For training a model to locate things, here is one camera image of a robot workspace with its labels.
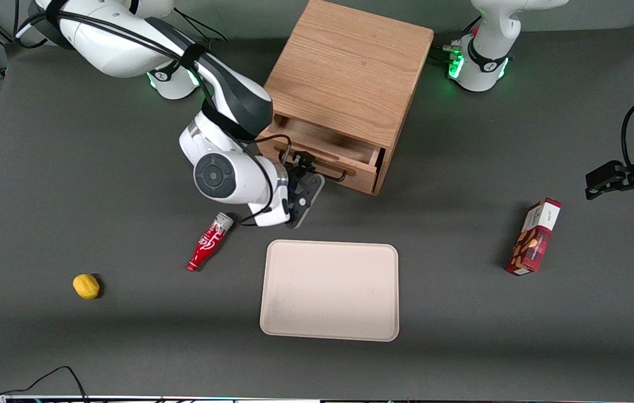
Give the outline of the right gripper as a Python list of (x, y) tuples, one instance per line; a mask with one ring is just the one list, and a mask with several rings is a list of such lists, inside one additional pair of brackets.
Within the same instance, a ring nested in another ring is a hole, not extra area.
[(292, 164), (286, 166), (288, 172), (288, 210), (289, 220), (286, 227), (299, 227), (306, 219), (310, 209), (309, 177), (317, 174), (315, 157), (307, 152), (295, 152)]

